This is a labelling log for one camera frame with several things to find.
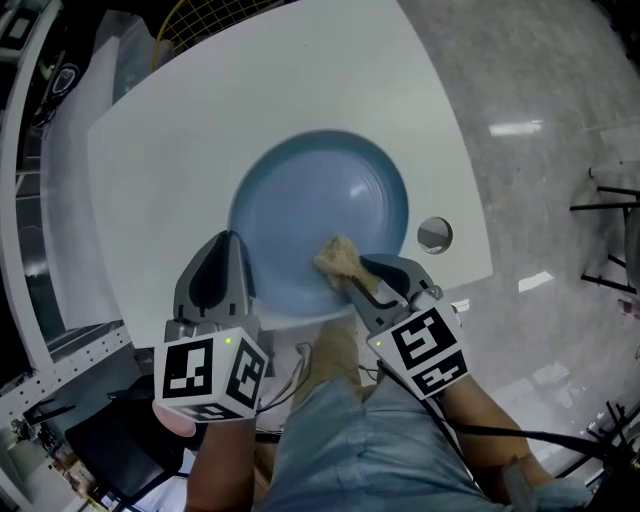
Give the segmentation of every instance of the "marker cube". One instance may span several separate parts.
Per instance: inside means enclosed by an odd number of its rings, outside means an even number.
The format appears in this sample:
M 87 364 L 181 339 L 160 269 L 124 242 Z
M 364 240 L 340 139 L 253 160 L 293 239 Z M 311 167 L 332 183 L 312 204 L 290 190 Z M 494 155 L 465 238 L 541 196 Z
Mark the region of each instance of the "marker cube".
M 446 301 L 414 313 L 367 344 L 421 400 L 469 373 L 464 334 Z
M 155 347 L 156 402 L 196 423 L 253 418 L 268 358 L 241 327 Z

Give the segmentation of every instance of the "black chair leg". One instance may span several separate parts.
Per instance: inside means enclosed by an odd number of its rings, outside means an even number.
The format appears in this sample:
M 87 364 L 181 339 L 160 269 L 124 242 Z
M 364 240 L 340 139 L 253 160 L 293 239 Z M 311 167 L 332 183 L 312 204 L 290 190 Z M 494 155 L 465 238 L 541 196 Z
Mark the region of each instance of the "black chair leg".
M 615 256 L 612 256 L 611 254 L 609 254 L 607 256 L 609 258 L 609 261 L 613 261 L 616 265 L 620 265 L 622 268 L 627 268 L 627 264 L 622 261 L 619 258 L 616 258 Z
M 611 192 L 612 194 L 624 194 L 635 197 L 636 201 L 640 201 L 640 190 L 632 190 L 630 188 L 616 187 L 598 187 L 598 192 Z
M 578 204 L 569 208 L 570 212 L 577 212 L 580 210 L 614 210 L 625 208 L 640 208 L 640 201 L 633 203 L 602 203 L 602 204 Z
M 602 279 L 601 277 L 591 277 L 586 274 L 582 274 L 580 276 L 580 279 L 582 279 L 583 281 L 587 281 L 588 283 L 595 283 L 601 286 L 606 286 L 607 288 L 613 288 L 614 290 L 620 290 L 621 292 L 633 293 L 635 295 L 638 294 L 633 286 L 614 283 L 613 281 L 608 281 L 606 279 Z

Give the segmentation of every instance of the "leg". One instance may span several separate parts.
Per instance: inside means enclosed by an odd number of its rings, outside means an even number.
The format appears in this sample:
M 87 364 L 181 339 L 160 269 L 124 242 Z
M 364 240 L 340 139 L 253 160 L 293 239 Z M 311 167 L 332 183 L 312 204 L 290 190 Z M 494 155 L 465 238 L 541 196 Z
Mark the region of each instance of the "leg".
M 318 385 L 339 375 L 349 381 L 356 396 L 362 399 L 358 347 L 353 331 L 353 326 L 345 321 L 322 326 L 318 339 L 313 344 L 310 366 L 305 367 L 300 375 L 300 379 L 306 378 L 306 381 L 293 396 L 292 411 L 298 409 Z

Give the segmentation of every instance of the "white tabletop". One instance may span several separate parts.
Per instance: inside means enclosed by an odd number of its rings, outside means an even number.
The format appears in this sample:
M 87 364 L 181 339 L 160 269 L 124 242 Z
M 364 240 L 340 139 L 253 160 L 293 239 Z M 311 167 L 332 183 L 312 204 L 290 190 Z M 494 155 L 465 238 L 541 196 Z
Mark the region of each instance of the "white tabletop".
M 245 173 L 279 142 L 320 129 L 359 134 L 396 164 L 409 199 L 402 255 L 445 289 L 491 274 L 464 141 L 400 7 L 303 0 L 187 51 L 89 132 L 98 236 L 136 347 L 162 342 L 176 281 L 227 228 Z M 438 256 L 417 243 L 419 225 L 431 216 L 447 219 L 454 233 Z M 263 328 L 282 323 L 261 315 Z
M 42 231 L 51 282 L 67 329 L 120 320 L 100 253 L 89 190 L 87 133 L 113 103 L 119 40 L 91 58 L 42 144 Z

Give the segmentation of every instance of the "sponge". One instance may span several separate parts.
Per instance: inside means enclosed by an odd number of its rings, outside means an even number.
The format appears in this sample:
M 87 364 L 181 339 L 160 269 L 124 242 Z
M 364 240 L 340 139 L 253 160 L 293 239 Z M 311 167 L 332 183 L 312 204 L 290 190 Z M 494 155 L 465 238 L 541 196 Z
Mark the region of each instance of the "sponge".
M 313 262 L 336 291 L 342 290 L 341 283 L 345 277 L 357 279 L 372 295 L 378 291 L 378 280 L 362 266 L 355 245 L 344 235 L 329 240 Z

